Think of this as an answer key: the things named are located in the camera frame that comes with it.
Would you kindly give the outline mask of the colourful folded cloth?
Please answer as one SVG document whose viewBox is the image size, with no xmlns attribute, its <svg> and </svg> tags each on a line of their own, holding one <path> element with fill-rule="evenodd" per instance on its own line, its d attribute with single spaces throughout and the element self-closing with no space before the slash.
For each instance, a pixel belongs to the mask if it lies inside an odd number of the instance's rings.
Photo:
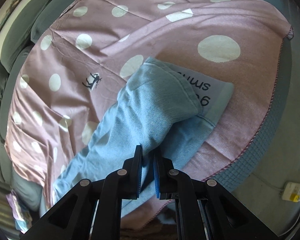
<svg viewBox="0 0 300 240">
<path fill-rule="evenodd" d="M 16 229 L 21 233 L 26 233 L 32 226 L 32 217 L 29 209 L 19 200 L 14 190 L 11 190 L 6 195 L 6 199 L 12 209 Z"/>
</svg>

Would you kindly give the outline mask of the pink polka dot bedsheet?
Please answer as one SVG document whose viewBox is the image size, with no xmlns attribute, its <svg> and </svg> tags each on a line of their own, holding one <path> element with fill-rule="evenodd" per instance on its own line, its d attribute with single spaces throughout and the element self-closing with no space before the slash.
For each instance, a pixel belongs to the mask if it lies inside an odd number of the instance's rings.
<svg viewBox="0 0 300 240">
<path fill-rule="evenodd" d="M 122 207 L 138 229 L 166 205 L 151 151 L 229 191 L 268 148 L 259 139 L 294 31 L 265 0 L 75 0 L 21 62 L 5 148 L 50 209 L 143 149 L 142 190 Z"/>
</svg>

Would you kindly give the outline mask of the grey pillow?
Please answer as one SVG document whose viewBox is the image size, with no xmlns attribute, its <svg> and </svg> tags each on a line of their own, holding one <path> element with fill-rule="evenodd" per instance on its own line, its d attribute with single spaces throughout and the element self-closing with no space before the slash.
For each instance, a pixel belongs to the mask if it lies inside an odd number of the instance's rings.
<svg viewBox="0 0 300 240">
<path fill-rule="evenodd" d="M 12 171 L 12 189 L 19 199 L 32 211 L 39 211 L 43 188 Z"/>
</svg>

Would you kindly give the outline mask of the light blue denim pants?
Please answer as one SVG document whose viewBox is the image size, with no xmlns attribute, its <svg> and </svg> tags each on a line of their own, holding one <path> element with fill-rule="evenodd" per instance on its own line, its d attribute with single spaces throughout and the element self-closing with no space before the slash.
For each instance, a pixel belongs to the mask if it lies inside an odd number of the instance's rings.
<svg viewBox="0 0 300 240">
<path fill-rule="evenodd" d="M 154 181 L 148 176 L 153 149 L 161 146 L 163 155 L 178 169 L 190 161 L 216 124 L 202 116 L 203 108 L 190 83 L 171 65 L 150 57 L 130 77 L 88 145 L 54 182 L 54 201 L 82 179 L 106 178 L 132 158 L 140 145 L 144 189 L 138 199 L 123 202 L 122 214 L 127 215 L 154 196 Z"/>
</svg>

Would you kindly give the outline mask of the white paper label sheet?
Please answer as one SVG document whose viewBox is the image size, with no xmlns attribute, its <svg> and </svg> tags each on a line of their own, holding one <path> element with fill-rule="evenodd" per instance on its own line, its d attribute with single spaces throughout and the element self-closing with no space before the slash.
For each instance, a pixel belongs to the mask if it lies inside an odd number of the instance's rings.
<svg viewBox="0 0 300 240">
<path fill-rule="evenodd" d="M 217 122 L 232 97 L 234 85 L 184 67 L 171 65 L 170 68 L 190 83 L 203 108 L 202 116 Z"/>
</svg>

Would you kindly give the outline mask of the brown fluffy rug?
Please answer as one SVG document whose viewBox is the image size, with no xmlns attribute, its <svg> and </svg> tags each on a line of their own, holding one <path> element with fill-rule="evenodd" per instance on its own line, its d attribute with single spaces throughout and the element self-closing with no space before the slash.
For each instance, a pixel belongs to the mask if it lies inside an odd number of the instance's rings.
<svg viewBox="0 0 300 240">
<path fill-rule="evenodd" d="M 120 239 L 178 239 L 175 211 L 164 207 L 154 217 L 140 207 L 121 218 Z"/>
</svg>

